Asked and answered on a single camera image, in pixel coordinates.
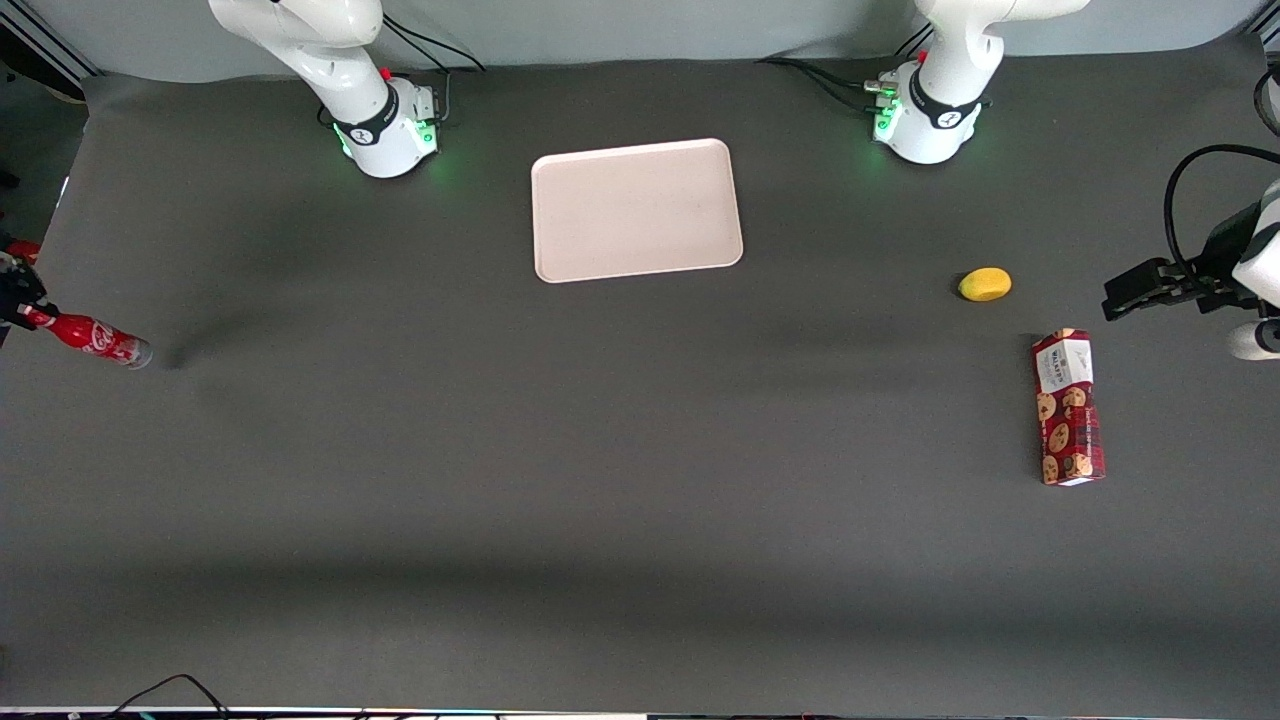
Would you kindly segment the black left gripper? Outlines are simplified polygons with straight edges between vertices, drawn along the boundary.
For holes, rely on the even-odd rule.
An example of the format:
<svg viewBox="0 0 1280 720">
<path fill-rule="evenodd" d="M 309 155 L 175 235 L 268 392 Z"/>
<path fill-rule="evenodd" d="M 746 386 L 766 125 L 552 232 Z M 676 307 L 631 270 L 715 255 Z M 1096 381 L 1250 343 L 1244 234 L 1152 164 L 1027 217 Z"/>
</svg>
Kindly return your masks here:
<svg viewBox="0 0 1280 720">
<path fill-rule="evenodd" d="M 1194 275 L 1165 258 L 1140 263 L 1103 283 L 1102 313 L 1115 322 L 1152 304 L 1196 302 L 1199 313 L 1221 307 L 1265 311 L 1265 206 L 1254 202 L 1219 224 L 1192 261 Z"/>
</svg>

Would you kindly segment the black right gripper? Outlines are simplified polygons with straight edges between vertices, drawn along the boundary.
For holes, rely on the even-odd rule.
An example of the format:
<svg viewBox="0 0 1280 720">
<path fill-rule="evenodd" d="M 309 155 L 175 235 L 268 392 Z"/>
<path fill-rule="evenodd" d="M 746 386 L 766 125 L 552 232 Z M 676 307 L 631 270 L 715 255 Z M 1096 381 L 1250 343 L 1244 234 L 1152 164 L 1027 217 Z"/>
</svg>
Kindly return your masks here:
<svg viewBox="0 0 1280 720">
<path fill-rule="evenodd" d="M 19 307 L 19 304 L 44 306 L 47 302 L 47 291 L 32 265 L 15 263 L 13 256 L 1 252 L 1 345 L 14 327 L 41 328 L 41 313 L 35 307 Z"/>
</svg>

